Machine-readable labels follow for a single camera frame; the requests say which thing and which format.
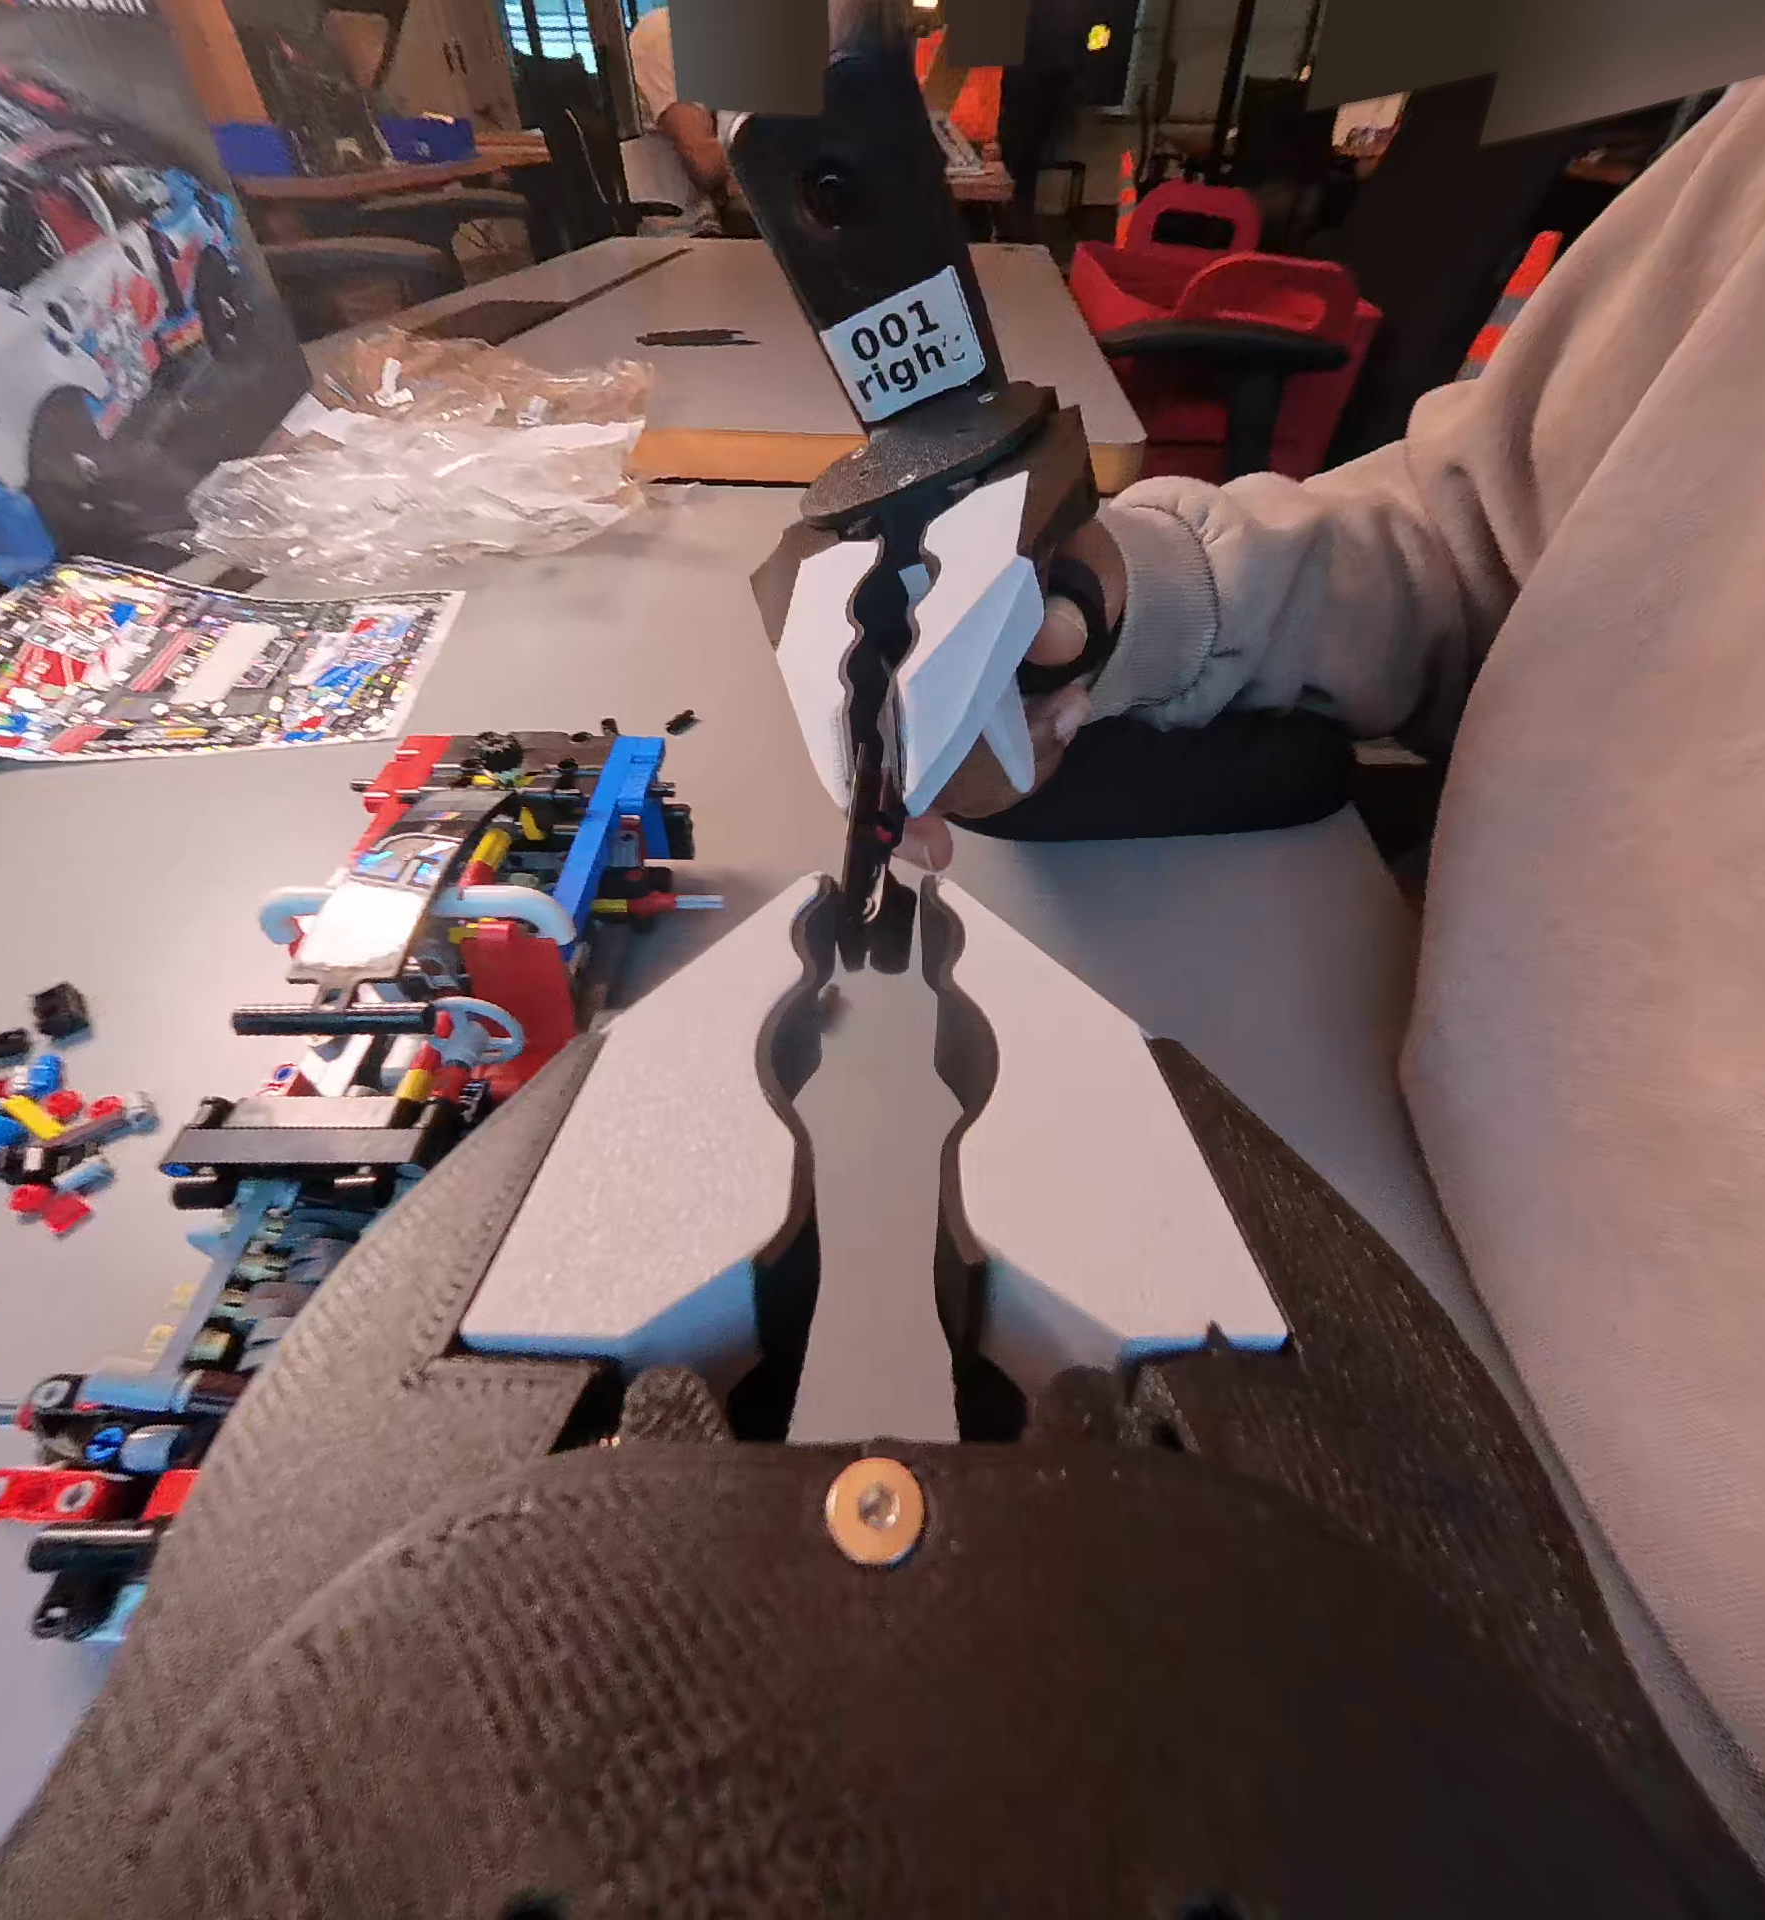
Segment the black wrist rest pad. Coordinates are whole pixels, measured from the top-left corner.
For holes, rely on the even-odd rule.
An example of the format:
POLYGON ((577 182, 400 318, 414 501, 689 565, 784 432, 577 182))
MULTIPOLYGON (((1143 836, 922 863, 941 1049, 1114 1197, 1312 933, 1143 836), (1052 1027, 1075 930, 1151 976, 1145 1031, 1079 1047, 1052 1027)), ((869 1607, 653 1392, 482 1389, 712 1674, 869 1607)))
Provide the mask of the black wrist rest pad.
POLYGON ((1012 842, 1129 842, 1292 831, 1340 812, 1354 746, 1305 711, 1229 711, 1202 728, 1094 723, 1057 770, 965 833, 1012 842))

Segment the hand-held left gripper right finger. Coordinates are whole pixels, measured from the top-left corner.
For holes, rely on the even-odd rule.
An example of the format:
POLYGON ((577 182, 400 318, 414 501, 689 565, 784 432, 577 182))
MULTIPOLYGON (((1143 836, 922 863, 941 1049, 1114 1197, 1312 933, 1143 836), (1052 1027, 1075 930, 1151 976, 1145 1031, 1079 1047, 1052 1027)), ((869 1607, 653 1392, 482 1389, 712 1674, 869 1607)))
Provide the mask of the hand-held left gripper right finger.
POLYGON ((1149 1035, 956 881, 919 895, 941 1146, 935 1290, 958 1370, 1052 1379, 1289 1344, 1149 1035))

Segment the person's torso beige hoodie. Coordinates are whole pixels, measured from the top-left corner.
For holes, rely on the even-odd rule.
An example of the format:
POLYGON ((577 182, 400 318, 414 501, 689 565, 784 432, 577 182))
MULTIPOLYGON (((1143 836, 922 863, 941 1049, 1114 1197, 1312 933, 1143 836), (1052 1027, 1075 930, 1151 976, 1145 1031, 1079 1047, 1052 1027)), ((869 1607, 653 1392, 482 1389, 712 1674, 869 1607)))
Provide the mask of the person's torso beige hoodie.
POLYGON ((1472 683, 1404 1085, 1569 1476, 1765 1783, 1765 80, 1408 475, 1472 683))

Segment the partly built lego car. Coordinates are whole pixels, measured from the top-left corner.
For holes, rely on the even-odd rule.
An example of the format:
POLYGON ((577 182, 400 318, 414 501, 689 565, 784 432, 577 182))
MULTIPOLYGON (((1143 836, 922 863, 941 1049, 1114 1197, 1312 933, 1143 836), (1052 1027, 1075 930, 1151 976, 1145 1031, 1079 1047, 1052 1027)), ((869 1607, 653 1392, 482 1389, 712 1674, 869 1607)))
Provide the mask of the partly built lego car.
POLYGON ((355 785, 365 829, 258 926, 294 996, 232 1013, 294 1043, 207 1097, 160 1162, 204 1261, 138 1358, 0 1400, 30 1459, 0 1467, 38 1641, 111 1645, 146 1598, 214 1440, 342 1261, 605 1012, 629 941, 679 909, 691 810, 662 733, 414 733, 355 785))

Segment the person's right forearm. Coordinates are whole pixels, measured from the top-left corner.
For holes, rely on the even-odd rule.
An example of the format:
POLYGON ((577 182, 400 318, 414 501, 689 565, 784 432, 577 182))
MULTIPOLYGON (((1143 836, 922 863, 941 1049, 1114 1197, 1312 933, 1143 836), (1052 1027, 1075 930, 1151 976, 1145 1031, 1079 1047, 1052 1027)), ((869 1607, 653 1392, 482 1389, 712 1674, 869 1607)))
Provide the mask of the person's right forearm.
POLYGON ((1402 439, 1297 483, 1139 483, 1098 528, 1122 574, 1094 719, 1198 728, 1308 711, 1422 739, 1469 683, 1541 550, 1541 379, 1492 367, 1418 404, 1402 439))

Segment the black lego subassembly red pin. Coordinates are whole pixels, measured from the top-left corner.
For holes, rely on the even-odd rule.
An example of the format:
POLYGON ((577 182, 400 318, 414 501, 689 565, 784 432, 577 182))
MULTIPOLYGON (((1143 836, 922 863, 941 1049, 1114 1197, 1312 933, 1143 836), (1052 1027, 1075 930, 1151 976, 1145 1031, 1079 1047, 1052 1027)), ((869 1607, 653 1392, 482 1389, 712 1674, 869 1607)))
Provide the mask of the black lego subassembly red pin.
POLYGON ((894 876, 907 812, 877 727, 853 756, 836 951, 847 973, 907 973, 915 948, 916 889, 894 876))

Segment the holographic sticker sheet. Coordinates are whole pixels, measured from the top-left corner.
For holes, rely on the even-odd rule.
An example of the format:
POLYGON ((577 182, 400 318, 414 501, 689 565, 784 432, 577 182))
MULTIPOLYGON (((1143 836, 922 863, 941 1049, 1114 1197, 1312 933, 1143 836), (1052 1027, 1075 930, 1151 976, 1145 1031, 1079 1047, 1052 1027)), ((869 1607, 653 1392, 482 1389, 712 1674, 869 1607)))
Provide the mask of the holographic sticker sheet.
POLYGON ((271 600, 119 563, 57 563, 0 598, 0 761, 83 766, 399 736, 464 600, 271 600))

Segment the clear plastic bags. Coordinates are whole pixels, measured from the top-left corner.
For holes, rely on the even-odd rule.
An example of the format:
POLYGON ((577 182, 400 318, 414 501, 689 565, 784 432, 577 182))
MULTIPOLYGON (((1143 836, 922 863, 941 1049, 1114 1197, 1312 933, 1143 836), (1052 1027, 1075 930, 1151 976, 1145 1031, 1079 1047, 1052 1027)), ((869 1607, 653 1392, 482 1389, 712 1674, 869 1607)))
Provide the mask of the clear plastic bags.
POLYGON ((630 359, 552 373, 475 341, 354 339, 258 454, 198 485, 195 550, 332 589, 565 553, 646 502, 653 394, 630 359))

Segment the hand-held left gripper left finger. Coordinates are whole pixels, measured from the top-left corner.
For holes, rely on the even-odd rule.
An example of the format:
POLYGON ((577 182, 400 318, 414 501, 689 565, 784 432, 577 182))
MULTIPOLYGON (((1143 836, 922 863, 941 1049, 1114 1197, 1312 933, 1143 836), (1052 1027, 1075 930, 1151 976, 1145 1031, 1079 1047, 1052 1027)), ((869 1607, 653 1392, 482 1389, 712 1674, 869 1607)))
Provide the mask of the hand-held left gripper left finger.
POLYGON ((798 1370, 836 885, 800 876, 611 1018, 460 1325, 478 1355, 798 1370))

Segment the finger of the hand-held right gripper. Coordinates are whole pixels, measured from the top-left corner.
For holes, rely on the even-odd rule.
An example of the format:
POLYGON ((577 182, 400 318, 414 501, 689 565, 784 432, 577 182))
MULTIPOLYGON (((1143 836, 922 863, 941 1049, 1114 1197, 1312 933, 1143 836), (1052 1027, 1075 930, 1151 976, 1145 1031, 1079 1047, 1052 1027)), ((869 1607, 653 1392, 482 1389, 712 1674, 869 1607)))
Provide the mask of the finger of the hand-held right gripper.
POLYGON ((1026 472, 975 489, 923 534, 931 586, 894 671, 899 788, 910 816, 934 810, 981 741, 1019 795, 1034 785, 1017 686, 1046 613, 1034 563, 1020 550, 1029 489, 1026 472))
POLYGON ((853 771, 852 600, 881 553, 877 540, 783 540, 774 552, 774 660, 808 756, 840 812, 849 807, 853 771))

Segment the pile of mixed lego bricks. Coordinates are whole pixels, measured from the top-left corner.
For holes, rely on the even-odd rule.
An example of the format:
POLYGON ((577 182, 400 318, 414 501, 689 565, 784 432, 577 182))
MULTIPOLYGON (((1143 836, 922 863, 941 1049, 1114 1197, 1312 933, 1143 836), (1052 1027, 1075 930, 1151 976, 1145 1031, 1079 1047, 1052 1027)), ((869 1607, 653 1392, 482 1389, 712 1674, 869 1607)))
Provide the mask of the pile of mixed lego bricks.
POLYGON ((109 1150, 157 1125, 148 1095, 88 1097, 60 1053, 30 1049, 25 1030, 0 1031, 0 1205, 11 1216, 54 1239, 75 1235, 111 1185, 109 1150))

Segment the person's right hand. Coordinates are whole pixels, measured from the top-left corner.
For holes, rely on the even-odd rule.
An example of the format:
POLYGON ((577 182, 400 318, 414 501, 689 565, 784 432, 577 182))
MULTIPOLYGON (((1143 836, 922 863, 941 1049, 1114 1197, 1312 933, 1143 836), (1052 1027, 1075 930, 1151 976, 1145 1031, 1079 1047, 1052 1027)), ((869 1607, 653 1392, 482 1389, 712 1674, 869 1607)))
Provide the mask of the person's right hand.
MULTIPOLYGON (((1061 756, 1091 716, 1089 683, 1095 670, 1085 663, 1089 651, 1087 604, 1101 600, 1098 626, 1114 636, 1127 604, 1127 565, 1119 544, 1103 522, 1078 529, 1056 557, 1052 590, 1043 597, 1043 619, 1025 658, 1036 670, 1073 674, 1052 691, 1026 698, 1025 725, 1034 754, 1034 783, 1043 785, 1061 766, 1061 756)), ((978 741, 934 807, 907 821, 897 857, 941 872, 956 851, 953 826, 986 821, 1025 798, 1012 785, 991 750, 978 741)))

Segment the lego set box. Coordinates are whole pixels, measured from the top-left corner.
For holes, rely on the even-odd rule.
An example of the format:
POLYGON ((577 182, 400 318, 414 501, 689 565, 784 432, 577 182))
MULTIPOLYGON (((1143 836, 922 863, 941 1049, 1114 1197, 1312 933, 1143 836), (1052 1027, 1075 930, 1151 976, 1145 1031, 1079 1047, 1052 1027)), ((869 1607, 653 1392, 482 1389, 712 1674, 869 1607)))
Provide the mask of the lego set box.
POLYGON ((154 561, 307 389, 160 5, 0 5, 0 582, 154 561))

